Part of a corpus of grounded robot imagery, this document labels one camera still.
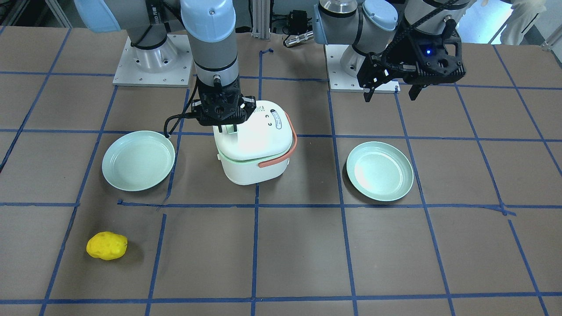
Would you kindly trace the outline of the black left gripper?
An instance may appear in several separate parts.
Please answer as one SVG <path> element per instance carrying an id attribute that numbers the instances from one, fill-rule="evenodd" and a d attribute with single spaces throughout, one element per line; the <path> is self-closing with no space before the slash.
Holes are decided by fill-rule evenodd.
<path id="1" fill-rule="evenodd" d="M 382 52 L 382 63 L 374 52 L 369 52 L 364 58 L 358 73 L 357 80 L 359 86 L 364 89 L 363 97 L 365 102 L 370 102 L 374 91 L 379 86 L 389 83 L 397 78 L 396 71 L 417 71 L 413 48 L 411 48 L 408 36 L 415 30 L 416 26 L 404 26 L 399 29 L 397 35 L 386 46 Z M 415 101 L 420 92 L 430 86 L 443 83 L 443 77 L 435 75 L 411 75 L 409 76 L 409 98 Z"/>

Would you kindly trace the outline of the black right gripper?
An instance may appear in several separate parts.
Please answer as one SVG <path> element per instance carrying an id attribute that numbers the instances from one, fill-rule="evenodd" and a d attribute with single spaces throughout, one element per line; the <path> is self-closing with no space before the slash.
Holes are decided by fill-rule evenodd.
<path id="1" fill-rule="evenodd" d="M 198 76 L 199 99 L 191 102 L 191 119 L 201 126 L 217 126 L 219 132 L 227 126 L 228 133 L 237 133 L 238 126 L 247 120 L 257 108 L 255 96 L 243 96 L 238 76 L 231 84 L 215 87 L 205 84 Z M 225 104 L 232 105 L 226 118 Z"/>

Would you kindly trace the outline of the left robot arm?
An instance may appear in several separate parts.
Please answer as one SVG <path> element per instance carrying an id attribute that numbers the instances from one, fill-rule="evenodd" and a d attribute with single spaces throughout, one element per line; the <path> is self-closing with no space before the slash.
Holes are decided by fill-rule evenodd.
<path id="1" fill-rule="evenodd" d="M 466 75 L 457 25 L 470 6 L 469 0 L 406 0 L 399 12 L 387 0 L 320 0 L 313 33 L 318 44 L 347 46 L 341 64 L 366 102 L 397 78 L 410 85 L 414 101 L 424 88 Z"/>

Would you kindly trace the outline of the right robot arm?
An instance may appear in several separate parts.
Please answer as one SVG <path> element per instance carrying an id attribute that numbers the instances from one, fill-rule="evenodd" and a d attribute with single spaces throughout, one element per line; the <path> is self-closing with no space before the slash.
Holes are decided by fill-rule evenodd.
<path id="1" fill-rule="evenodd" d="M 243 96 L 239 82 L 236 12 L 231 0 L 76 0 L 76 9 L 93 32 L 126 30 L 130 44 L 157 51 L 178 21 L 188 33 L 199 101 L 177 119 L 202 126 L 237 126 L 249 120 L 257 102 Z M 314 6 L 313 39 L 321 45 L 348 45 L 357 54 L 379 53 L 399 20 L 385 0 L 320 0 Z"/>

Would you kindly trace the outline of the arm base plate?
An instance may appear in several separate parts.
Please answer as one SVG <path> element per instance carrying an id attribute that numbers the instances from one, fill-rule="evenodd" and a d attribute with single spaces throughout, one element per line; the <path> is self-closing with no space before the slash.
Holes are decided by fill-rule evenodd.
<path id="1" fill-rule="evenodd" d="M 329 86 L 332 92 L 362 93 L 357 74 L 364 56 L 350 45 L 330 44 L 324 47 Z"/>
<path id="2" fill-rule="evenodd" d="M 128 38 L 112 81 L 115 86 L 189 86 L 193 58 L 187 35 L 168 35 L 162 46 L 152 50 L 130 43 Z"/>

